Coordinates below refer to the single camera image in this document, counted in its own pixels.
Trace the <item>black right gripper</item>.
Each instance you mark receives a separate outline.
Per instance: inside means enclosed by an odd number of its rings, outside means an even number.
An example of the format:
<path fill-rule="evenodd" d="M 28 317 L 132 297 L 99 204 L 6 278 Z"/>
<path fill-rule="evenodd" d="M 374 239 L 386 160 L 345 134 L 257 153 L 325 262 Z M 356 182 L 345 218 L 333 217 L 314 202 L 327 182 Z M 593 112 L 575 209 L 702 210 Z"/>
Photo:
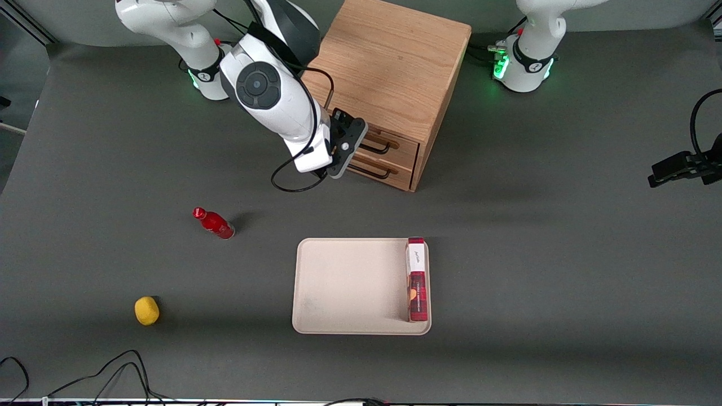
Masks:
<path fill-rule="evenodd" d="M 333 109 L 331 119 L 332 157 L 345 160 L 353 156 L 368 133 L 368 123 L 341 109 Z"/>

